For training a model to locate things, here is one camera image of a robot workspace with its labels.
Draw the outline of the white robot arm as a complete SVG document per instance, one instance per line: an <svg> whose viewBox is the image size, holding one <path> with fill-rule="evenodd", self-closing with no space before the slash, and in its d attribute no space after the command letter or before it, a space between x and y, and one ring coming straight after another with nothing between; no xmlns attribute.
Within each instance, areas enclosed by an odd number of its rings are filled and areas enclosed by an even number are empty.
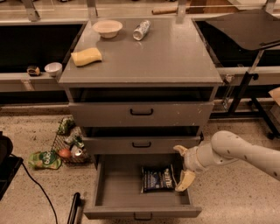
<svg viewBox="0 0 280 224"><path fill-rule="evenodd" d="M243 160L272 178L280 179L280 151L249 143L236 134L221 130L213 134L209 142L187 149L182 145L173 147L184 159L180 181L175 190L183 192L194 181L197 173L210 166L221 166Z"/></svg>

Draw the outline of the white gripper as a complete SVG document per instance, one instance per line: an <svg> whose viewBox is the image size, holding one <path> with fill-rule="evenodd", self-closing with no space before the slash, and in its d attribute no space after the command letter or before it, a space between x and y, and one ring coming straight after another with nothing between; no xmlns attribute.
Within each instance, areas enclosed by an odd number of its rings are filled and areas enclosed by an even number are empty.
<svg viewBox="0 0 280 224"><path fill-rule="evenodd" d="M188 169L186 171L182 170L180 173L180 180L177 183L175 190L177 192L183 192L186 190L195 180L196 173L202 173L207 168L204 167L201 162L198 160L197 150L198 147L192 147L187 149L182 145L175 145L173 147L175 151L177 151L181 157L184 157L185 167Z"/></svg>

